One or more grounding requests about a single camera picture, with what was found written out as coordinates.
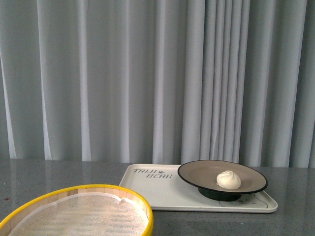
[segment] plate rim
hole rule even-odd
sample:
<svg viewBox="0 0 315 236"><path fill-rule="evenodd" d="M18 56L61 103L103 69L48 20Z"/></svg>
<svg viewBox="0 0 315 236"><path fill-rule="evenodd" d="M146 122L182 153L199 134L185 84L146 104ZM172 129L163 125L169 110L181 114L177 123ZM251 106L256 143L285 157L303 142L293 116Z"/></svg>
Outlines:
<svg viewBox="0 0 315 236"><path fill-rule="evenodd" d="M181 174L180 174L180 169L184 166L184 165L187 165L187 164L191 164L193 162L200 162L200 161L205 161L205 162L227 162L227 163L232 163L232 164L235 164L235 165L240 165L240 166L243 166L243 167L246 167L246 168L249 168L249 169L252 169L253 171L257 172L258 174L262 175L264 177L264 179L266 180L266 183L265 185L262 187L262 188L259 188L257 190L253 190L253 191L246 191L246 192L229 192L229 191L221 191L221 190L216 190L216 189L211 189L211 188L207 188L207 187L203 187L203 186L200 186L198 184L195 184L195 183L192 183L190 181L188 181L187 179L185 179ZM223 161L223 160L195 160L195 161L190 161L190 162L187 162L185 164L182 164L178 169L177 169L177 174L178 176L185 182L197 187L197 188L202 188L202 189L205 189L205 190L208 190L208 191L212 191L212 192L216 192L216 193L221 193L221 194L228 194L228 195L240 195L240 194L251 194L251 193L257 193L257 192L261 192L263 191L264 189L267 188L268 186L268 180L266 178L265 175L263 175L261 172L251 168L251 167L248 167L248 166L245 166L245 165L242 165L242 164L239 164L239 163L235 163L235 162L231 162L231 161Z"/></svg>

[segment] black plate base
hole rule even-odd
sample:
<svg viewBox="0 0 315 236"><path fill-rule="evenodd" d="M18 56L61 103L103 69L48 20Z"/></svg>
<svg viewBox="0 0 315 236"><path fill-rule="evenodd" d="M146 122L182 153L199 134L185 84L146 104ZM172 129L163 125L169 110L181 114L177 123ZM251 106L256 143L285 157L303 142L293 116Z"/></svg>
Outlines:
<svg viewBox="0 0 315 236"><path fill-rule="evenodd" d="M212 200L216 201L225 201L225 202L232 202L236 201L241 198L241 194L224 194L224 193L218 193L211 190L206 190L203 188L198 188L199 193L201 193L203 196L210 198Z"/></svg>

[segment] yellow-rimmed container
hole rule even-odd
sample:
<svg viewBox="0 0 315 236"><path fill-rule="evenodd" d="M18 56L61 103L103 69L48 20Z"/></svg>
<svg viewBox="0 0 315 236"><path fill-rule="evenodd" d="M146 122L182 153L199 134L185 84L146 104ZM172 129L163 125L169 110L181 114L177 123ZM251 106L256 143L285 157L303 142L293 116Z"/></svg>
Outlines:
<svg viewBox="0 0 315 236"><path fill-rule="evenodd" d="M153 213L147 200L140 194L124 187L110 185L110 184L89 184L80 185L70 188L57 190L43 196L40 196L21 207L17 208L9 214L4 220L0 222L0 236L8 236L11 231L17 226L26 216L31 214L34 210L47 204L56 202L62 198L72 196L79 193L107 193L115 195L119 198L125 198L138 204L148 217L148 225L143 232L143 236L150 236L153 232Z"/></svg>

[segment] speckled countertop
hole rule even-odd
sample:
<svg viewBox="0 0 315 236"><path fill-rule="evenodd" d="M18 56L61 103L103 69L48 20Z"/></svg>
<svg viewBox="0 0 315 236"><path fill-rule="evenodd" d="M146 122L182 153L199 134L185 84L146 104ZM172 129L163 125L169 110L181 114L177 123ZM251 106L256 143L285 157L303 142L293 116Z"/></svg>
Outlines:
<svg viewBox="0 0 315 236"><path fill-rule="evenodd" d="M0 160L0 221L43 194L82 184L119 185L129 164ZM315 235L315 169L255 168L277 203L270 214L154 211L154 235Z"/></svg>

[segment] white bun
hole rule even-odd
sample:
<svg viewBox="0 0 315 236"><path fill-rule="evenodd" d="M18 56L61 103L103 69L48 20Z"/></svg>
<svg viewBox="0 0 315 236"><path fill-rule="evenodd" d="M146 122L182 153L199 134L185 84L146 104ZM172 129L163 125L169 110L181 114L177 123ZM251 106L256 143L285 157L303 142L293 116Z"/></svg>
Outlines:
<svg viewBox="0 0 315 236"><path fill-rule="evenodd" d="M241 186L241 179L233 171L224 171L218 174L217 183L221 188L235 190Z"/></svg>

